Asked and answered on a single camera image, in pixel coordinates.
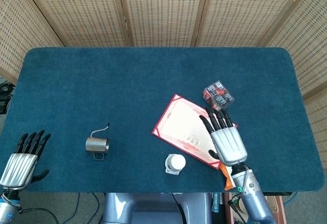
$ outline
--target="metal cup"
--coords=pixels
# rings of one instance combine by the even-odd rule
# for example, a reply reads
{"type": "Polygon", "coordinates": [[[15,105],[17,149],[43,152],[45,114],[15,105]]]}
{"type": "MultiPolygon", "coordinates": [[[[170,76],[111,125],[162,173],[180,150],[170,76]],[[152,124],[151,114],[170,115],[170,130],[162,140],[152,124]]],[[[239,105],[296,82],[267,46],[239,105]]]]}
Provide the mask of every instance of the metal cup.
{"type": "Polygon", "coordinates": [[[99,132],[99,131],[104,131],[107,128],[109,128],[109,123],[106,128],[100,129],[93,131],[91,135],[87,138],[86,143],[85,143],[85,149],[89,153],[93,154],[94,159],[96,160],[104,160],[104,154],[108,153],[109,150],[109,139],[108,138],[97,138],[97,137],[92,137],[93,133],[99,132]],[[97,158],[96,155],[102,155],[102,158],[97,158]]]}
{"type": "Polygon", "coordinates": [[[92,154],[106,154],[109,150],[109,139],[88,137],[85,149],[92,154]]]}

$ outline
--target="woven partition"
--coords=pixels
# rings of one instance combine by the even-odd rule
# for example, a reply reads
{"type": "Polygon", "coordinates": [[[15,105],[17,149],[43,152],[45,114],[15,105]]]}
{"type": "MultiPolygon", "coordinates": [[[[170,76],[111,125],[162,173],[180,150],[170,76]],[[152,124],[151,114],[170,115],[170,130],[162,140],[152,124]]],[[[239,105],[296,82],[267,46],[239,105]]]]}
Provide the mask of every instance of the woven partition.
{"type": "Polygon", "coordinates": [[[306,110],[323,167],[327,169],[327,92],[321,97],[310,101],[306,105],[306,110]]]}
{"type": "Polygon", "coordinates": [[[200,0],[126,0],[135,46],[190,46],[200,0]]]}
{"type": "Polygon", "coordinates": [[[16,83],[28,50],[62,43],[29,0],[0,0],[0,71],[16,83]]]}
{"type": "Polygon", "coordinates": [[[302,0],[268,46],[292,55],[302,94],[327,81],[327,0],[302,0]]]}
{"type": "Polygon", "coordinates": [[[124,46],[115,0],[34,0],[67,46],[124,46]]]}
{"type": "Polygon", "coordinates": [[[198,46],[256,46],[288,0],[209,0],[198,46]]]}

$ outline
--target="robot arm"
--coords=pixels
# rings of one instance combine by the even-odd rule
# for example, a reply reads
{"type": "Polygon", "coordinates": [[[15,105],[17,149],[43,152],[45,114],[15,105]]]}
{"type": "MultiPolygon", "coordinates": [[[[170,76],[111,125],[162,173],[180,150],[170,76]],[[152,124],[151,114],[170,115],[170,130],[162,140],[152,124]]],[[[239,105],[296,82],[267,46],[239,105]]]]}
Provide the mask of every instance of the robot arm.
{"type": "Polygon", "coordinates": [[[7,162],[0,179],[0,185],[4,189],[0,198],[0,224],[10,223],[14,213],[21,211],[19,192],[31,183],[42,180],[49,173],[49,170],[45,170],[40,175],[33,176],[36,163],[51,136],[48,134],[41,140],[43,134],[44,131],[38,134],[34,132],[29,137],[24,134],[7,162]]]}
{"type": "Polygon", "coordinates": [[[217,154],[213,151],[209,153],[214,158],[219,158],[226,166],[232,167],[231,176],[240,192],[237,197],[242,199],[250,219],[266,224],[276,223],[253,171],[244,164],[247,159],[247,151],[241,136],[238,130],[233,127],[228,113],[223,109],[221,112],[223,116],[217,110],[207,109],[213,126],[205,117],[200,115],[200,119],[209,132],[217,151],[217,154]]]}

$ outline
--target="white bottle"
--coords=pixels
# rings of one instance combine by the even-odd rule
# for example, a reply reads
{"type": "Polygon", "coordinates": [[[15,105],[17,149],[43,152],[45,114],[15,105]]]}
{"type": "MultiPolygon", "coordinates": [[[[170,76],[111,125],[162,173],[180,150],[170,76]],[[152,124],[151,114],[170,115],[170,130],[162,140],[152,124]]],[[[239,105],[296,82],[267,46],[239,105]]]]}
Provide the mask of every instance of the white bottle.
{"type": "Polygon", "coordinates": [[[183,155],[169,154],[165,161],[166,173],[179,175],[179,172],[185,167],[186,160],[183,155]]]}

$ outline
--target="wire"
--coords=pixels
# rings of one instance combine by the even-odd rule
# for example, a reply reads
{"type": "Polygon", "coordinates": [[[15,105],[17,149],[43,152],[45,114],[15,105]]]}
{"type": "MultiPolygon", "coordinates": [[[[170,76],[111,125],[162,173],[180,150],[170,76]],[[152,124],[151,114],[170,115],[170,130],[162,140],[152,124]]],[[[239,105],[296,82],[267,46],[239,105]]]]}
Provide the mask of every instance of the wire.
{"type": "Polygon", "coordinates": [[[181,216],[182,216],[183,224],[188,224],[187,221],[186,221],[186,217],[185,217],[185,213],[184,213],[184,210],[183,210],[183,208],[182,208],[182,205],[179,204],[179,203],[177,202],[177,200],[176,200],[174,194],[173,194],[173,193],[171,193],[171,194],[172,194],[172,196],[173,196],[173,198],[174,198],[174,200],[175,200],[175,202],[176,202],[176,204],[177,204],[177,207],[178,207],[178,209],[179,209],[179,212],[180,212],[180,214],[181,214],[181,216]]]}
{"type": "Polygon", "coordinates": [[[94,212],[93,216],[91,217],[91,219],[87,222],[87,224],[90,224],[91,221],[93,220],[93,218],[95,217],[95,215],[97,214],[97,212],[99,211],[100,208],[100,202],[99,199],[97,198],[97,196],[92,192],[93,196],[96,198],[97,202],[98,202],[98,207],[97,210],[94,212]]]}
{"type": "Polygon", "coordinates": [[[239,212],[239,210],[234,205],[234,202],[232,200],[229,200],[227,203],[239,215],[239,217],[242,220],[243,224],[246,224],[246,221],[244,220],[244,218],[242,217],[241,213],[239,212]]]}
{"type": "Polygon", "coordinates": [[[1,198],[8,204],[11,205],[13,207],[17,207],[20,208],[20,204],[14,203],[12,202],[10,199],[8,199],[5,195],[5,192],[3,192],[3,194],[1,194],[1,198]]]}
{"type": "Polygon", "coordinates": [[[101,222],[102,222],[102,219],[103,219],[103,214],[101,215],[101,218],[99,219],[99,222],[98,222],[98,224],[101,224],[101,222]]]}
{"type": "Polygon", "coordinates": [[[245,177],[244,177],[244,182],[243,182],[243,186],[242,186],[242,192],[240,194],[242,194],[244,192],[245,184],[246,184],[247,178],[249,176],[249,168],[246,165],[244,165],[244,167],[246,168],[246,171],[245,171],[245,177]]]}
{"type": "Polygon", "coordinates": [[[69,222],[71,219],[74,218],[74,216],[76,215],[77,209],[78,209],[79,202],[80,202],[80,193],[78,193],[76,208],[75,208],[75,211],[74,211],[73,215],[70,218],[68,218],[67,220],[65,220],[62,224],[65,224],[65,223],[69,222]]]}
{"type": "Polygon", "coordinates": [[[92,131],[90,137],[93,138],[93,133],[96,133],[96,132],[100,132],[100,131],[105,131],[106,129],[108,129],[110,126],[110,123],[108,122],[107,124],[107,127],[106,128],[103,128],[103,129],[99,129],[99,130],[96,130],[96,131],[92,131]]]}
{"type": "Polygon", "coordinates": [[[298,193],[298,192],[296,192],[295,195],[294,195],[293,197],[291,197],[288,201],[286,201],[283,205],[286,206],[286,205],[288,205],[290,202],[292,202],[293,199],[297,196],[297,193],[298,193]]]}
{"type": "Polygon", "coordinates": [[[30,208],[30,209],[24,209],[24,210],[20,210],[20,211],[19,211],[19,214],[28,213],[28,212],[35,211],[35,210],[41,210],[41,211],[45,211],[45,212],[51,214],[52,217],[53,217],[53,219],[56,221],[56,224],[59,224],[59,221],[58,221],[57,217],[55,216],[55,214],[52,213],[50,210],[47,210],[47,209],[44,209],[44,208],[30,208]]]}

